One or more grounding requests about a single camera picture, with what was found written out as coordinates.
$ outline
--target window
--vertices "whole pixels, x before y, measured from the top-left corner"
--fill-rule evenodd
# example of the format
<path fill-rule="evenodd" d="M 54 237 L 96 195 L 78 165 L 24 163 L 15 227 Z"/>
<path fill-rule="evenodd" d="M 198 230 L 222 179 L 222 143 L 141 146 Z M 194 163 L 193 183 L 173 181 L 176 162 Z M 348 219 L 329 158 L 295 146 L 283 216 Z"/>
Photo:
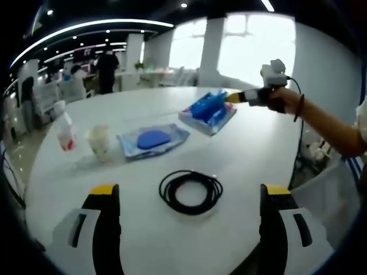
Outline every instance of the window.
<path fill-rule="evenodd" d="M 295 23 L 290 17 L 233 14 L 225 22 L 218 61 L 224 76 L 261 87 L 261 66 L 281 59 L 291 76 L 295 58 Z"/>
<path fill-rule="evenodd" d="M 169 67 L 197 69 L 200 67 L 206 19 L 178 26 L 173 34 Z"/>

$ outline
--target light strip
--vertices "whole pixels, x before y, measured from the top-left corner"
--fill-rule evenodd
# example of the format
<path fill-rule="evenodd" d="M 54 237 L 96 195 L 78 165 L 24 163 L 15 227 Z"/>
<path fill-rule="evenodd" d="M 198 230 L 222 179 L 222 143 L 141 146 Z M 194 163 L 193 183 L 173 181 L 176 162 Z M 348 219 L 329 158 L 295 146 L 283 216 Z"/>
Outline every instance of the light strip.
<path fill-rule="evenodd" d="M 261 0 L 268 11 L 274 11 L 273 6 L 270 4 L 269 0 Z"/>
<path fill-rule="evenodd" d="M 126 45 L 126 42 L 114 42 L 110 43 L 111 46 L 119 46 L 119 45 Z"/>
<path fill-rule="evenodd" d="M 42 73 L 42 72 L 44 72 L 45 70 L 47 70 L 48 69 L 48 67 L 46 66 L 46 67 L 44 67 L 44 68 L 42 68 L 42 69 L 40 69 L 40 70 L 38 70 L 38 73 Z"/>
<path fill-rule="evenodd" d="M 23 52 L 21 52 L 14 59 L 14 61 L 10 65 L 10 68 L 19 59 L 21 59 L 27 52 L 34 49 L 35 47 L 37 47 L 41 43 L 43 43 L 43 42 L 45 42 L 45 41 L 47 41 L 47 40 L 49 40 L 49 39 L 51 39 L 55 36 L 58 36 L 59 34 L 63 34 L 63 33 L 69 32 L 71 30 L 75 30 L 75 29 L 79 29 L 79 28 L 83 28 L 83 27 L 87 27 L 87 26 L 107 24 L 107 23 L 143 23 L 143 24 L 165 26 L 165 27 L 169 27 L 169 28 L 174 27 L 174 25 L 172 25 L 172 24 L 158 22 L 158 21 L 151 21 L 151 20 L 143 20 L 143 19 L 105 19 L 105 20 L 97 20 L 97 21 L 91 21 L 91 22 L 77 24 L 77 25 L 74 25 L 74 26 L 66 27 L 65 29 L 58 30 L 57 32 L 51 33 L 48 36 L 45 36 L 44 38 L 42 38 L 42 39 L 38 40 L 37 42 L 33 43 L 32 45 L 30 45 L 28 48 L 26 48 Z"/>
<path fill-rule="evenodd" d="M 86 50 L 86 49 L 100 48 L 100 47 L 105 47 L 105 46 L 107 46 L 107 45 L 106 44 L 98 44 L 98 45 L 92 45 L 92 46 L 86 46 L 86 47 L 77 48 L 77 49 L 74 49 L 74 50 L 70 50 L 70 51 L 68 51 L 66 53 L 60 53 L 60 54 L 58 54 L 58 55 L 56 55 L 54 57 L 51 57 L 51 58 L 45 60 L 44 63 L 46 64 L 46 63 L 48 63 L 50 61 L 53 61 L 55 59 L 58 59 L 60 57 L 67 56 L 68 54 L 74 53 L 74 52 L 76 52 L 78 50 Z"/>
<path fill-rule="evenodd" d="M 60 53 L 60 54 L 58 54 L 58 55 L 56 55 L 56 56 L 54 56 L 54 57 L 51 57 L 51 58 L 49 58 L 49 59 L 46 59 L 46 60 L 44 61 L 44 63 L 46 64 L 46 63 L 48 63 L 48 62 L 50 62 L 50 61 L 53 61 L 53 60 L 58 59 L 58 58 L 60 58 L 60 57 L 66 56 L 66 55 L 71 54 L 71 53 L 73 53 L 73 52 L 74 52 L 74 50 L 70 50 L 70 51 L 68 51 L 68 52 L 66 52 L 66 53 Z"/>

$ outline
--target white column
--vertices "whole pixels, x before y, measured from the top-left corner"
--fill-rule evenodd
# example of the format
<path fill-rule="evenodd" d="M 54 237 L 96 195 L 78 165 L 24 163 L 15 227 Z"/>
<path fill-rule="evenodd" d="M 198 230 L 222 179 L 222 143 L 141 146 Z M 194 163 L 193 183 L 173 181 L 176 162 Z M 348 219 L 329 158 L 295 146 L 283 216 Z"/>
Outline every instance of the white column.
<path fill-rule="evenodd" d="M 220 87 L 221 80 L 217 70 L 225 18 L 208 20 L 199 68 L 198 85 L 201 87 Z"/>
<path fill-rule="evenodd" d="M 140 52 L 142 50 L 144 35 L 143 34 L 129 34 L 127 38 L 126 49 L 126 71 L 134 72 L 135 64 L 140 60 Z"/>

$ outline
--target white round table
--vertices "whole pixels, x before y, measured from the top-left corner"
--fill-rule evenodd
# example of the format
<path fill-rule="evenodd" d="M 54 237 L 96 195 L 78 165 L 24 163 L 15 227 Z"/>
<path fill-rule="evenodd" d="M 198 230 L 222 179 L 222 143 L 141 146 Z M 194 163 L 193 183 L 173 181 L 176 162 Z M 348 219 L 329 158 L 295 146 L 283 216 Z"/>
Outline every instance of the white round table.
<path fill-rule="evenodd" d="M 79 129 L 86 167 L 73 170 L 51 126 L 34 162 L 26 190 L 26 220 L 43 245 L 90 189 L 102 183 L 120 188 L 120 258 L 126 274 L 227 275 L 259 242 L 260 185 L 288 187 L 300 136 L 300 121 L 267 108 L 239 104 L 237 114 L 215 136 L 178 120 L 178 112 L 217 88 L 160 88 L 113 93 L 67 105 Z M 188 140 L 166 155 L 126 161 L 116 134 L 140 127 L 176 123 Z M 114 161 L 100 164 L 84 140 L 96 124 L 110 126 Z M 158 185 L 176 170 L 217 175 L 224 192 L 210 214 L 174 212 L 159 197 Z M 186 203 L 200 203 L 197 184 L 181 187 Z"/>

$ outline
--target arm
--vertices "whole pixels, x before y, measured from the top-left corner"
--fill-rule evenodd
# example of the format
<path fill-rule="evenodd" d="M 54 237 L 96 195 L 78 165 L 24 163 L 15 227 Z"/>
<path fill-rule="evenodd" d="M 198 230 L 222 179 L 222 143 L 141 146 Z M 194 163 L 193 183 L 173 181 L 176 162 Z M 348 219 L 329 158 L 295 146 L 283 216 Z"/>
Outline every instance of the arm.
<path fill-rule="evenodd" d="M 282 98 L 286 103 L 288 113 L 295 113 L 300 100 L 299 94 L 280 88 L 272 95 L 272 98 L 277 97 Z M 342 155 L 356 156 L 367 151 L 367 143 L 357 127 L 338 120 L 307 99 L 304 100 L 300 117 Z"/>

